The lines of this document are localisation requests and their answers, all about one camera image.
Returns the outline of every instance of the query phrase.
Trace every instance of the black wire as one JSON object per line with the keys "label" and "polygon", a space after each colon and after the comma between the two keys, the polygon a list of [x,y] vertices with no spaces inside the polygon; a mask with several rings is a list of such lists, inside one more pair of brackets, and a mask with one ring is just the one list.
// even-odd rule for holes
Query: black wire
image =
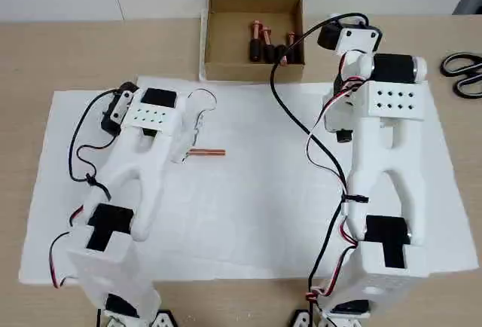
{"label": "black wire", "polygon": [[327,319],[328,321],[330,321],[330,323],[331,323],[332,325],[334,325],[334,327],[338,327],[337,324],[336,324],[335,322],[333,322],[333,320],[332,320],[330,317],[327,316],[326,319]]}
{"label": "black wire", "polygon": [[80,156],[81,150],[84,149],[84,148],[90,148],[90,149],[92,149],[92,150],[103,150],[103,149],[105,149],[105,148],[108,148],[110,145],[112,145],[112,143],[115,141],[116,138],[117,138],[117,135],[114,136],[114,137],[112,138],[112,140],[109,141],[107,144],[102,145],[102,146],[95,146],[95,145],[83,144],[83,145],[80,145],[80,146],[77,148],[77,150],[75,151],[75,155],[77,155],[77,158],[78,158],[80,161],[82,161],[82,162],[84,162],[84,163],[86,163],[87,165],[90,165],[90,166],[92,167],[93,173],[91,174],[91,176],[92,176],[93,178],[95,178],[96,175],[97,175],[97,168],[96,168],[96,166],[95,166],[91,161],[86,160],[86,159],[82,158],[82,156]]}
{"label": "black wire", "polygon": [[[271,86],[271,92],[273,93],[273,96],[274,98],[276,99],[276,101],[278,102],[278,104],[282,107],[282,109],[285,111],[285,113],[290,117],[290,119],[293,120],[293,122],[299,126],[299,128],[301,128],[305,134],[309,135],[310,134],[310,130],[308,130],[308,128],[303,124],[301,123],[301,121],[299,121],[296,116],[293,115],[293,113],[289,110],[288,106],[285,105],[285,103],[281,100],[281,98],[279,97],[279,94],[278,92],[276,91],[276,88],[275,88],[275,84],[274,84],[274,76],[275,76],[275,73],[276,73],[276,69],[278,68],[278,65],[279,65],[279,61],[284,57],[286,56],[293,48],[295,48],[298,44],[300,44],[306,37],[308,37],[309,35],[311,35],[313,32],[315,32],[317,29],[320,29],[322,28],[323,26],[326,26],[327,24],[331,23],[331,22],[337,22],[339,20],[342,20],[343,18],[348,18],[348,17],[361,17],[363,18],[363,20],[365,21],[365,25],[366,26],[369,26],[370,24],[370,21],[368,20],[368,17],[365,16],[364,14],[361,14],[361,13],[347,13],[347,14],[341,14],[339,16],[336,16],[336,17],[332,17],[332,18],[329,18],[327,20],[324,20],[323,22],[321,23],[318,23],[317,25],[315,25],[314,27],[310,28],[308,31],[306,31],[295,43],[293,43],[292,45],[290,45],[289,47],[286,48],[285,52],[283,52],[283,54],[281,54],[279,56],[279,58],[276,60],[275,64],[273,65],[273,68],[271,69],[271,75],[270,75],[270,86]],[[325,145],[323,145],[323,143],[321,141],[319,141],[319,139],[312,135],[311,136],[311,139],[323,150],[323,152],[325,154],[327,154],[327,156],[330,158],[331,162],[333,162],[333,164],[335,165],[335,167],[337,168],[337,171],[338,171],[338,175],[340,176],[340,179],[342,181],[342,183],[345,185],[345,188],[346,188],[346,178],[345,178],[345,174],[343,172],[343,169],[340,165],[340,163],[338,162],[337,158],[326,148]]]}
{"label": "black wire", "polygon": [[96,322],[96,327],[100,327],[100,315],[101,315],[101,310],[97,310],[97,322]]}
{"label": "black wire", "polygon": [[99,99],[103,98],[104,96],[107,96],[111,93],[116,93],[116,92],[118,92],[117,89],[107,90],[105,92],[100,93],[96,97],[94,97],[93,100],[90,101],[89,105],[85,108],[84,113],[82,114],[81,119],[79,120],[79,122],[77,124],[77,127],[75,128],[74,135],[72,135],[72,140],[71,140],[70,146],[69,146],[69,175],[70,175],[70,179],[72,179],[75,182],[86,182],[87,181],[87,177],[77,178],[77,177],[74,176],[74,173],[72,171],[72,155],[73,155],[73,152],[74,152],[74,144],[75,144],[75,140],[77,139],[78,132],[81,129],[81,126],[82,126],[87,114],[89,113],[89,110],[97,102],[97,100],[99,100]]}
{"label": "black wire", "polygon": [[[281,106],[281,108],[285,111],[285,113],[290,117],[290,119],[301,128],[305,134],[309,135],[310,130],[300,121],[294,114],[290,111],[288,106],[281,100],[279,97],[278,92],[276,91],[275,88],[275,83],[274,83],[274,76],[276,73],[276,70],[278,69],[279,66],[279,61],[286,56],[293,48],[297,47],[306,37],[311,35],[313,32],[315,32],[317,29],[322,28],[323,26],[326,26],[329,23],[332,22],[340,22],[343,18],[348,18],[348,17],[361,17],[365,21],[365,25],[369,26],[370,25],[370,20],[368,17],[364,14],[361,13],[347,13],[347,14],[341,14],[336,17],[329,18],[327,20],[322,21],[321,23],[316,24],[314,27],[308,29],[302,36],[292,45],[286,48],[285,52],[283,52],[281,55],[279,55],[279,58],[276,60],[275,64],[273,65],[273,68],[271,69],[271,74],[270,74],[270,86],[271,86],[271,92],[278,102],[278,104]],[[338,175],[340,177],[341,182],[345,186],[345,189],[347,189],[347,184],[346,184],[346,177],[345,173],[343,172],[343,168],[341,167],[340,163],[338,162],[337,158],[328,150],[328,148],[323,145],[323,143],[314,135],[310,137],[322,150],[323,152],[330,158],[331,162],[333,165],[336,167]],[[325,240],[323,241],[323,246],[322,249],[320,250],[320,253],[318,254],[318,257],[316,258],[315,265],[313,266],[313,269],[310,273],[310,277],[308,278],[308,290],[311,288],[311,284],[313,281],[313,276],[316,273],[316,270],[318,269],[319,263],[322,260],[323,255],[325,254],[326,247],[328,246],[328,241],[330,240],[331,232],[333,231],[334,223],[336,222],[340,211],[341,211],[341,204],[342,200],[338,204],[338,207],[336,208],[331,220],[330,220],[330,225],[328,226],[328,230],[325,235]],[[310,310],[309,310],[309,315],[310,315],[310,324],[308,325],[311,327],[313,325],[313,303],[310,302]]]}
{"label": "black wire", "polygon": [[[347,254],[348,251],[351,250],[351,249],[356,249],[356,246],[347,246],[347,247],[345,248],[345,250],[343,251],[343,253],[341,253],[341,256],[340,256],[341,265],[343,265],[343,261],[345,260],[346,254]],[[340,269],[340,271],[338,272],[338,274],[336,274],[336,275],[334,276],[334,281],[333,281],[334,285],[337,284],[338,277],[340,276],[340,274],[341,274],[341,269]]]}
{"label": "black wire", "polygon": [[[334,224],[336,223],[338,216],[341,212],[341,204],[342,204],[342,201],[340,200],[340,203],[338,204],[337,208],[334,211],[333,216],[331,217],[330,224],[328,225],[328,229],[326,231],[325,239],[323,240],[322,248],[319,251],[318,256],[316,257],[315,264],[313,265],[313,269],[311,270],[310,276],[308,277],[308,291],[311,290],[311,285],[313,284],[313,277],[315,276],[315,273],[318,270],[318,266],[322,261],[323,255],[326,252],[326,248],[328,247],[328,242],[330,241]],[[313,303],[312,302],[310,302],[308,314],[310,315],[310,324],[308,326],[311,327],[313,325]]]}

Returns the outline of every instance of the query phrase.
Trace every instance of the cable tie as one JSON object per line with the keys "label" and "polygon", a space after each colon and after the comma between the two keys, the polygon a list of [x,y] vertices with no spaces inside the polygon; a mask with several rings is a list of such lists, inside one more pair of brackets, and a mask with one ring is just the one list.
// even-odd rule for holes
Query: cable tie
{"label": "cable tie", "polygon": [[355,201],[356,203],[368,203],[368,197],[363,195],[347,195],[344,194],[341,196],[341,202],[345,203],[347,200]]}
{"label": "cable tie", "polygon": [[87,184],[90,186],[96,186],[97,188],[101,188],[104,191],[107,200],[111,200],[111,193],[109,193],[108,189],[105,185],[98,182],[95,176],[91,176],[89,173],[85,174],[85,179],[87,180]]}

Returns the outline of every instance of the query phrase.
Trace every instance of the copper fitting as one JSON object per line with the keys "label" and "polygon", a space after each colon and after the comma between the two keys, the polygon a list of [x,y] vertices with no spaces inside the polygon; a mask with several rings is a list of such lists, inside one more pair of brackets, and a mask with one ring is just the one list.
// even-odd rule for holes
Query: copper fitting
{"label": "copper fitting", "polygon": [[252,30],[253,30],[253,39],[258,39],[259,38],[259,32],[262,30],[263,25],[259,20],[254,20],[252,24]]}
{"label": "copper fitting", "polygon": [[190,156],[225,156],[223,148],[192,148],[188,151]]}
{"label": "copper fitting", "polygon": [[281,60],[279,61],[279,64],[280,64],[281,66],[286,66],[286,65],[288,65],[288,59],[286,58],[286,56],[281,57]]}
{"label": "copper fitting", "polygon": [[271,34],[271,28],[263,27],[263,37],[264,37],[265,44],[271,44],[270,34]]}
{"label": "copper fitting", "polygon": [[294,44],[294,32],[288,32],[286,38],[288,39],[288,46]]}

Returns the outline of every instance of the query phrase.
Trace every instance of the scissors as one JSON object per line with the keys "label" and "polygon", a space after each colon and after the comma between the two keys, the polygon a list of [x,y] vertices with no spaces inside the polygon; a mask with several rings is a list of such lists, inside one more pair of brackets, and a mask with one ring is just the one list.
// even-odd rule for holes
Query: scissors
{"label": "scissors", "polygon": [[[468,60],[471,63],[468,66],[459,67],[458,69],[450,69],[448,66],[454,60]],[[480,99],[482,98],[482,91],[476,93],[470,93],[464,91],[464,87],[476,82],[482,81],[482,57],[477,54],[468,52],[458,52],[451,54],[445,58],[440,64],[440,72],[446,77],[456,77],[465,75],[467,77],[456,81],[453,84],[453,92],[464,99]]]}

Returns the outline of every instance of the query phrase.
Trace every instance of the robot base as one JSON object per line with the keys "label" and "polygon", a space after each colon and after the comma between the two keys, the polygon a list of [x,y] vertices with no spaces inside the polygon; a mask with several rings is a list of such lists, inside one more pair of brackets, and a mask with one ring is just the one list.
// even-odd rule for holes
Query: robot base
{"label": "robot base", "polygon": [[[335,325],[336,327],[361,327],[360,322],[357,319],[331,318],[331,320],[333,323],[322,316],[318,327],[335,327]],[[310,315],[308,310],[296,310],[289,327],[310,327]]]}
{"label": "robot base", "polygon": [[106,327],[178,327],[170,310],[159,310],[152,323],[143,319],[112,313],[108,310],[105,315],[110,318]]}

